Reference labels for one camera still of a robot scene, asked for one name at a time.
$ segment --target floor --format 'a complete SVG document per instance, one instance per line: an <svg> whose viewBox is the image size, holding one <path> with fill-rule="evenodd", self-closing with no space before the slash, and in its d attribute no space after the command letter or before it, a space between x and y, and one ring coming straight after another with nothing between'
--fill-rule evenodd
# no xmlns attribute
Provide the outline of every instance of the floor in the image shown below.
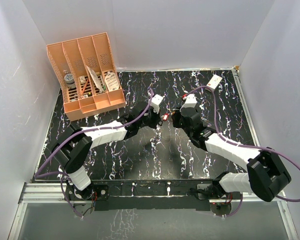
<svg viewBox="0 0 300 240"><path fill-rule="evenodd" d="M253 145L231 70L119 73L126 108L90 116L76 123L80 127L92 127L116 120L118 116L132 109L138 101L147 101L149 86L155 94L164 96L162 114L169 113L180 105L181 96L195 87L206 85L213 74L223 78L215 90L219 128L227 137ZM203 121L208 126L213 125L214 105L211 93L202 90L196 97ZM64 114L62 95L59 94L45 145L55 141L69 124L70 121ZM39 165L48 156L48 151L44 150ZM223 171L243 172L227 159L194 147L183 130L175 129L169 121L157 129L142 128L136 136L126 141L112 142L92 149L84 167L92 180L213 179ZM51 161L43 172L58 169L58 162ZM58 179L58 176L49 176L44 181L54 182Z"/></svg>

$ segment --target white wall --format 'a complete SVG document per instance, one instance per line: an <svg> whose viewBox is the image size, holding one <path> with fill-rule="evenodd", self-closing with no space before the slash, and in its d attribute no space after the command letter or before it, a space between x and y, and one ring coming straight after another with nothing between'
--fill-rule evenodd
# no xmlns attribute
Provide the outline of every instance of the white wall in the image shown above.
<svg viewBox="0 0 300 240"><path fill-rule="evenodd" d="M23 0L47 44L108 32L125 70L239 65L273 0Z"/></svg>
<svg viewBox="0 0 300 240"><path fill-rule="evenodd" d="M300 0L276 0L240 67L256 132L300 164ZM286 164L290 198L300 198L300 173ZM300 203L289 208L300 237Z"/></svg>
<svg viewBox="0 0 300 240"><path fill-rule="evenodd" d="M21 0L0 0L0 240L41 154L59 84Z"/></svg>

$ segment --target small box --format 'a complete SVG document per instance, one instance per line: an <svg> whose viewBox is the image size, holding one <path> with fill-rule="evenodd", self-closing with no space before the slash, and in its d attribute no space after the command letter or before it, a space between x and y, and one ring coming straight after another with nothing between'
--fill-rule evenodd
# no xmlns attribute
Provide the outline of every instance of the small box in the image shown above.
<svg viewBox="0 0 300 240"><path fill-rule="evenodd" d="M88 76L80 76L79 77L80 84L85 84L87 81L86 78L88 79Z"/></svg>
<svg viewBox="0 0 300 240"><path fill-rule="evenodd" d="M214 74L213 77L208 82L207 86L209 88L211 88L213 91L215 91L215 89L218 87L221 80L222 80L222 77Z"/></svg>

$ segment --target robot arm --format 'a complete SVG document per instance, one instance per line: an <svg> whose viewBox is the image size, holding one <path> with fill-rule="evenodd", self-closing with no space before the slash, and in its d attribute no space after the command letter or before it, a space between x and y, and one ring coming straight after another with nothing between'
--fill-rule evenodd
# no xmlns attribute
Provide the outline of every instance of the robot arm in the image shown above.
<svg viewBox="0 0 300 240"><path fill-rule="evenodd" d="M84 162L89 150L105 143L129 139L136 135L140 128L148 126L156 129L157 125L162 125L162 119L160 117L160 104L162 101L162 96L155 95L152 98L150 108L136 122L117 129L102 129L98 131L82 133L74 137L55 154L54 157L62 165L66 173L71 178L73 185L83 198L85 198L84 196L89 196L92 190L91 180L84 168ZM120 116L120 118L118 118L116 121L100 125L98 127L114 128L122 126L134 120L144 111L146 107L146 102L139 102L129 113ZM86 130L92 128L95 128L95 126L83 127L82 129ZM82 129L76 125L70 125L58 138L57 142L48 145L47 148L53 152L68 137Z"/></svg>
<svg viewBox="0 0 300 240"><path fill-rule="evenodd" d="M173 126L182 128L197 148L218 154L247 171L247 173L222 173L204 192L201 192L207 198L222 197L225 193L231 192L248 192L255 193L260 199L270 202L291 182L291 177L277 154L239 147L239 142L227 138L223 141L213 128L204 126L201 115L195 109L196 104L193 94L185 97L183 105L172 113Z"/></svg>

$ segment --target paper card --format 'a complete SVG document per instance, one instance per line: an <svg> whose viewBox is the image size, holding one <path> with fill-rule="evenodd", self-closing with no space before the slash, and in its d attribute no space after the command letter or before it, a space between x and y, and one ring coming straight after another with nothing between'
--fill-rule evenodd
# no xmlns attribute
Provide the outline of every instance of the paper card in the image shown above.
<svg viewBox="0 0 300 240"><path fill-rule="evenodd" d="M117 75L114 72L108 72L104 77L104 81L109 92L118 90L120 88Z"/></svg>
<svg viewBox="0 0 300 240"><path fill-rule="evenodd" d="M86 66L86 68L88 69L88 71L90 73L90 76L91 76L91 78L92 78L92 80L93 80L96 88L99 89L100 93L102 93L104 90L103 90L103 88L101 86L101 82L100 82L100 80L99 80L96 72L93 69L91 69L90 67L88 67L88 66Z"/></svg>

